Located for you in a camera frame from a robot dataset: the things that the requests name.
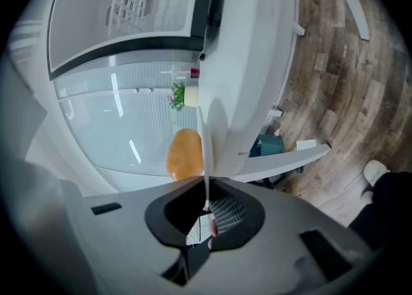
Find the potted plant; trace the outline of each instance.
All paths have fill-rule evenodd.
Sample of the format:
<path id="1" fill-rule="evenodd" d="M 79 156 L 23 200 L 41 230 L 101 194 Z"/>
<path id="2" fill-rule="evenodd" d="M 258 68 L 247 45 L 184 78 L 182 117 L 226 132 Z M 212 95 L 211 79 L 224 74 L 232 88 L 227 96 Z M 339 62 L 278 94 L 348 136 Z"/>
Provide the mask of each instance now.
<path id="1" fill-rule="evenodd" d="M 199 87 L 188 86 L 183 83 L 172 83 L 172 95 L 168 96 L 169 105 L 178 111 L 186 106 L 197 107 L 199 105 Z"/>

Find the black pants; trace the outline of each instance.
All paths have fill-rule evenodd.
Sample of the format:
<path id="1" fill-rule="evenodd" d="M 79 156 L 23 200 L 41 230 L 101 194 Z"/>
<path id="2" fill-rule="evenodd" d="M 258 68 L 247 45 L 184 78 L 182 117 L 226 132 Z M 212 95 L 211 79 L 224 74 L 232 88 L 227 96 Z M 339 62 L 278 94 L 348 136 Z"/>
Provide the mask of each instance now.
<path id="1" fill-rule="evenodd" d="M 373 187 L 372 204 L 368 204 L 349 225 L 375 250 L 409 236 L 412 208 L 412 174 L 387 173 Z"/>

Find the black slot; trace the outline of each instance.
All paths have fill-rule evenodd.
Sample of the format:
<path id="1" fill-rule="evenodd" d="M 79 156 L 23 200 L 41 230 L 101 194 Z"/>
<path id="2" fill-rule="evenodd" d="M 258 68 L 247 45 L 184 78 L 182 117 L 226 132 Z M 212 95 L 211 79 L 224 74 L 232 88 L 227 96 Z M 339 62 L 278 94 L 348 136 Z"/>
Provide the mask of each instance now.
<path id="1" fill-rule="evenodd" d="M 122 206 L 118 204 L 117 202 L 113 202 L 112 204 L 98 205 L 96 207 L 92 207 L 91 211 L 93 211 L 93 214 L 95 215 L 100 215 L 100 214 L 106 214 L 106 213 L 109 213 L 110 211 L 120 209 L 121 207 Z"/>
<path id="2" fill-rule="evenodd" d="M 351 269 L 351 265 L 318 230 L 306 231 L 300 237 L 328 281 L 333 281 Z"/>

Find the orange object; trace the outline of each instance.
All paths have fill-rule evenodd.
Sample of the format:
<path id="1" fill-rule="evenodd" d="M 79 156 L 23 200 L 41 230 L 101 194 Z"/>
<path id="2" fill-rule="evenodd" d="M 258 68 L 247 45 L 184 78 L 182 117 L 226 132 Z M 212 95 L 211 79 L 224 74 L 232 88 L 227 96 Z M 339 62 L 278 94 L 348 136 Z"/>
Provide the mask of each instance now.
<path id="1" fill-rule="evenodd" d="M 203 173 L 201 138 L 195 130 L 179 130 L 169 146 L 166 170 L 173 180 L 182 180 Z"/>

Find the wooden floor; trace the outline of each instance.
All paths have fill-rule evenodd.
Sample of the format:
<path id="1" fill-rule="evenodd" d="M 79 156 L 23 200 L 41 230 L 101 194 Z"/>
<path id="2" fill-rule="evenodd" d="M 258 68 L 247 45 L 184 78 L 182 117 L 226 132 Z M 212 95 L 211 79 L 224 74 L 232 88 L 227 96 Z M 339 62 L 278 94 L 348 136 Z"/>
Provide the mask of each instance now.
<path id="1" fill-rule="evenodd" d="M 279 109 L 286 150 L 296 140 L 329 143 L 330 153 L 281 189 L 348 225 L 368 185 L 362 170 L 377 159 L 412 172 L 412 63 L 379 0 L 360 0 L 370 41 L 359 39 L 345 0 L 301 0 L 295 57 Z"/>

